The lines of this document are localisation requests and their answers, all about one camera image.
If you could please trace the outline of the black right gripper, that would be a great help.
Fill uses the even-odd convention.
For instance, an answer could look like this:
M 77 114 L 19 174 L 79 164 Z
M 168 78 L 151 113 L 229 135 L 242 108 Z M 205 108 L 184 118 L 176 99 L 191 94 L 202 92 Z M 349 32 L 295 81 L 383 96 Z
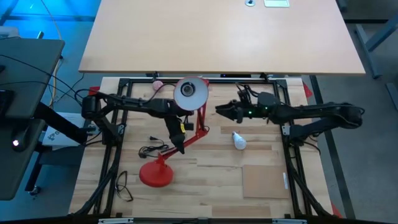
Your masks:
M 267 118 L 268 106 L 254 104 L 251 100 L 231 100 L 227 104 L 215 107 L 219 114 L 237 123 L 242 123 L 244 118 Z

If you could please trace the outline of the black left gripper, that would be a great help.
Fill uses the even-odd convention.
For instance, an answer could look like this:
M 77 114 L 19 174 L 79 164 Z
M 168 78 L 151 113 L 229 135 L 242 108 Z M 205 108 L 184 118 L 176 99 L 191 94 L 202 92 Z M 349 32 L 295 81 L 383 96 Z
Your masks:
M 178 152 L 185 154 L 185 133 L 181 128 L 181 120 L 177 116 L 166 116 L 164 121 L 169 131 L 169 138 L 172 144 Z

